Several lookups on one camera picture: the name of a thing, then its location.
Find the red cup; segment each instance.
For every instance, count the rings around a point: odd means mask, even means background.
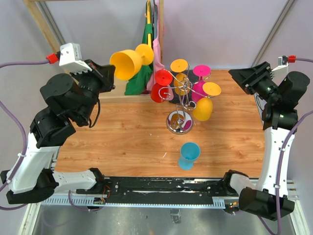
[[[155,73],[155,80],[158,84],[162,86],[170,85],[173,77],[167,70],[159,70]]]
[[[165,99],[162,99],[159,94],[158,94],[158,91],[163,88],[163,87],[167,87],[167,86],[162,86],[158,83],[155,83],[151,89],[151,93],[150,93],[150,96],[151,96],[151,99],[156,102],[156,103],[162,103],[165,101]],[[165,94],[165,93],[168,93],[168,88],[167,89],[162,89],[160,91],[160,95],[163,97],[163,98],[167,98],[168,94]]]

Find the hanging fabric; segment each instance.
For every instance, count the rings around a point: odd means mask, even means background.
[[[155,72],[159,71],[159,70],[163,70],[165,67],[164,65],[161,63],[161,47],[158,41],[158,34],[160,32],[159,29],[159,19],[158,19],[158,8],[159,8],[159,1],[158,0],[154,0],[154,40],[153,40],[153,52],[154,52],[154,59],[153,59],[153,67],[154,67],[154,72],[151,75],[151,78],[148,81],[147,84],[147,90],[151,91],[153,85],[156,83],[155,78],[154,78],[154,74]],[[174,98],[173,95],[173,90],[169,89],[169,93],[171,96],[172,100]]]
[[[151,18],[151,4],[150,0],[146,2],[146,22],[142,36],[142,43],[150,44],[152,46],[152,18]],[[150,65],[143,65],[134,77],[132,77],[126,84],[125,95],[138,95],[145,91],[146,85],[153,74],[153,63]]]

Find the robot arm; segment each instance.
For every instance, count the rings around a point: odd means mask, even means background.
[[[224,186],[229,193],[238,193],[241,210],[270,220],[277,220],[276,189],[279,189],[281,216],[291,213],[294,209],[294,202],[288,200],[287,191],[287,168],[294,133],[283,149],[281,165],[279,156],[286,136],[298,122],[294,108],[310,83],[306,75],[296,71],[288,73],[279,86],[272,81],[273,76],[287,72],[286,56],[279,58],[279,66],[273,70],[270,69],[269,63],[264,62],[253,68],[229,71],[247,94],[258,93],[267,102],[262,112],[266,145],[261,176],[256,186],[250,182],[247,175],[232,170],[225,174]],[[276,184],[278,171],[279,185]]]
[[[30,125],[24,160],[8,183],[9,204],[37,203],[55,192],[84,189],[86,193],[103,188],[103,175],[97,168],[84,172],[62,173],[54,170],[60,147],[79,127],[91,127],[91,113],[99,94],[115,88],[115,67],[81,61],[79,45],[66,44],[58,53],[60,66],[69,71],[53,76],[40,92],[48,105],[38,112]],[[11,171],[3,171],[4,183]]]

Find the pink cloth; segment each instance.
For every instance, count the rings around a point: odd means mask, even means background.
[[[157,5],[157,8],[159,8],[159,1],[156,0],[156,5]],[[150,80],[148,81],[147,83],[147,90],[148,91],[151,91],[153,85],[156,82],[155,80],[155,72],[159,71],[159,70],[163,70],[165,67],[163,64],[161,64],[161,47],[160,47],[160,44],[158,42],[158,35],[159,35],[159,32],[160,32],[160,27],[159,27],[159,17],[157,18],[157,37],[153,40],[153,52],[154,52],[154,58],[153,58],[153,73],[151,75],[151,78]],[[169,100],[172,100],[174,98],[174,95],[173,95],[173,90],[172,89],[169,89],[169,93],[171,94],[171,99]]]

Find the green cloth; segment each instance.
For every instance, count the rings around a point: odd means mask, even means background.
[[[152,24],[145,24],[145,30],[143,32],[142,43],[148,44],[148,34],[151,33],[153,35]],[[125,95],[138,95],[144,92],[146,85],[151,78],[153,73],[153,63],[150,65],[143,65],[139,73],[137,73],[134,77],[132,77],[128,83],[126,84]]]

